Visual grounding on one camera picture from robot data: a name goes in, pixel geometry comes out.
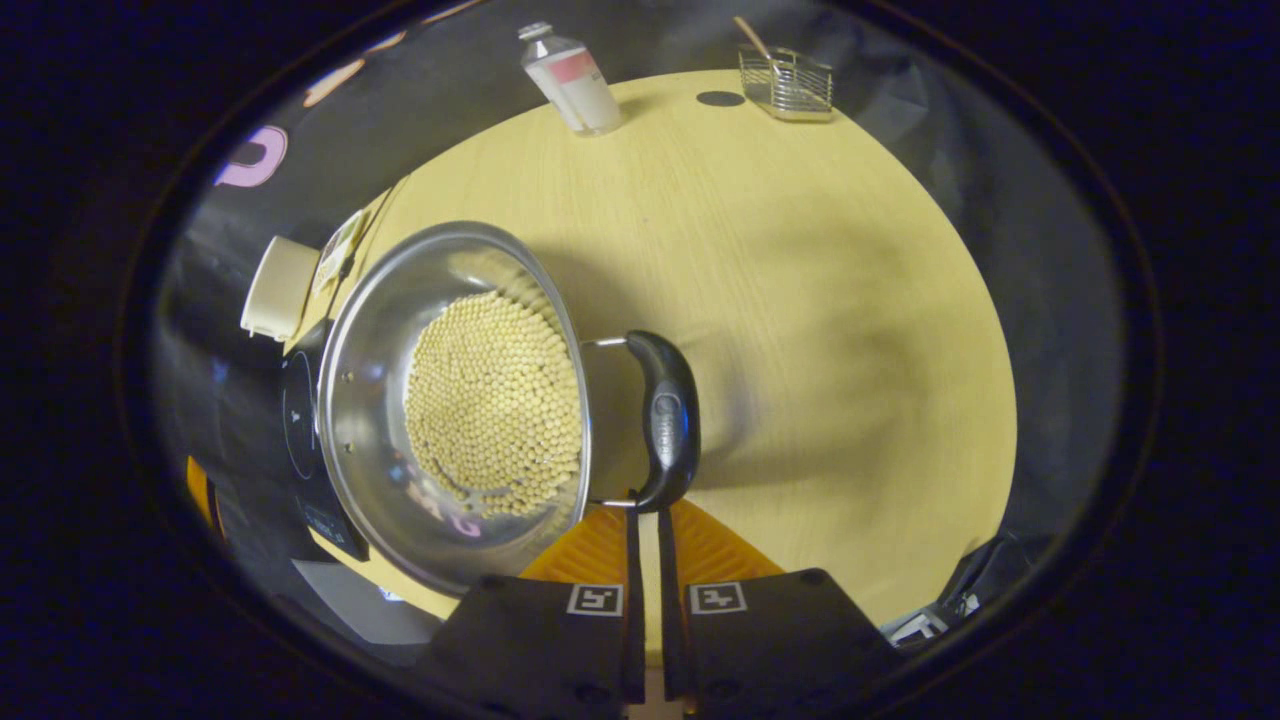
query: black handle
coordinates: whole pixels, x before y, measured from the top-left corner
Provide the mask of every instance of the black handle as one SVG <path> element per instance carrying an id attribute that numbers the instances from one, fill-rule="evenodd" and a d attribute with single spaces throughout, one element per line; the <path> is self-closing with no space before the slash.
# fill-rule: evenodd
<path id="1" fill-rule="evenodd" d="M 637 512 L 655 512 L 685 496 L 698 470 L 701 434 L 694 372 L 680 350 L 645 331 L 627 333 L 627 350 L 644 370 L 644 439 L 649 479 L 635 496 Z"/>

